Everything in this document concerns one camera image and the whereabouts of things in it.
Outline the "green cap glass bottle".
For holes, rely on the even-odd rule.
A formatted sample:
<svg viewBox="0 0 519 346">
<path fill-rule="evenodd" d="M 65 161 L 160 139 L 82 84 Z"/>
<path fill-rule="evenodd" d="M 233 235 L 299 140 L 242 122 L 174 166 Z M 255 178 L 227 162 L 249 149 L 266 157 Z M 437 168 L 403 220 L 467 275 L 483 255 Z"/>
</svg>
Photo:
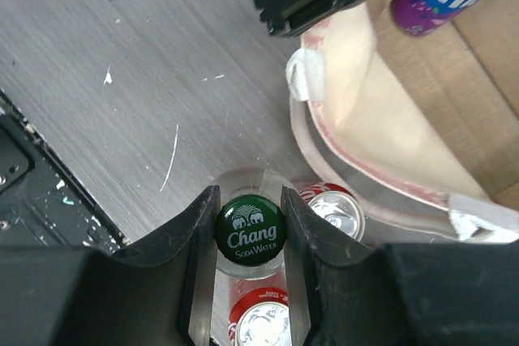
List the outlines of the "green cap glass bottle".
<svg viewBox="0 0 519 346">
<path fill-rule="evenodd" d="M 281 193 L 293 184 L 276 171 L 255 166 L 231 169 L 212 184 L 221 192 L 215 224 L 217 269 L 244 280 L 279 272 L 287 238 Z"/>
</svg>

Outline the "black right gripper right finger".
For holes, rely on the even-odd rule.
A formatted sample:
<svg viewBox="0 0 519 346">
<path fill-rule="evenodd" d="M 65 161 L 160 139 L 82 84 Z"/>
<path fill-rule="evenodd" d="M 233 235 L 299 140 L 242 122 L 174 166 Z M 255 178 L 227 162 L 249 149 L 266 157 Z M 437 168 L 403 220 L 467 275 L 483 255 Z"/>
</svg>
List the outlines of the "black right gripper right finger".
<svg viewBox="0 0 519 346">
<path fill-rule="evenodd" d="M 515 345 L 518 245 L 371 249 L 284 188 L 295 345 Z"/>
</svg>

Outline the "tan burlap canvas bag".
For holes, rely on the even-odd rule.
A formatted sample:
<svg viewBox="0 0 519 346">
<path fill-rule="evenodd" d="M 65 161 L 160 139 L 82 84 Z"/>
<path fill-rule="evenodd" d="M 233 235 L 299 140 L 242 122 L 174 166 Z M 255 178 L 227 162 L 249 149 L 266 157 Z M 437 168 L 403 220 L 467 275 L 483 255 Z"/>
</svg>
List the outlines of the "tan burlap canvas bag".
<svg viewBox="0 0 519 346">
<path fill-rule="evenodd" d="M 424 37 L 366 0 L 302 34 L 285 77 L 307 163 L 365 240 L 518 239 L 518 4 L 482 0 Z"/>
</svg>

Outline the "red Coke can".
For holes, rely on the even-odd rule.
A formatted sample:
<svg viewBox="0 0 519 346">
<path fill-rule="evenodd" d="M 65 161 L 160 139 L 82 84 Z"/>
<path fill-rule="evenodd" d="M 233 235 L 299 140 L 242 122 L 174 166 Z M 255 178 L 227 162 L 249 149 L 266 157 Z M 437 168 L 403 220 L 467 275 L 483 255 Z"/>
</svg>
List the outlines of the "red Coke can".
<svg viewBox="0 0 519 346">
<path fill-rule="evenodd" d="M 229 340 L 242 346 L 289 346 L 289 298 L 283 273 L 229 280 Z"/>
<path fill-rule="evenodd" d="M 344 187 L 330 182 L 298 183 L 296 189 L 315 214 L 356 241 L 361 241 L 366 218 L 358 200 Z"/>
</svg>

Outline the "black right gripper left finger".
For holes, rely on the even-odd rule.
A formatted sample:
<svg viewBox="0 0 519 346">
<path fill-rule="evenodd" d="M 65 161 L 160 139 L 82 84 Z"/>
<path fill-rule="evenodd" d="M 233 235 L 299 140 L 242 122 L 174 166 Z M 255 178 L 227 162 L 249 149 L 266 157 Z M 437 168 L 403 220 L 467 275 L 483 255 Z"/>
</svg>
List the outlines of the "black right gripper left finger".
<svg viewBox="0 0 519 346">
<path fill-rule="evenodd" d="M 87 246 L 2 247 L 2 344 L 212 344 L 220 209 L 220 189 L 209 186 L 114 254 Z"/>
</svg>

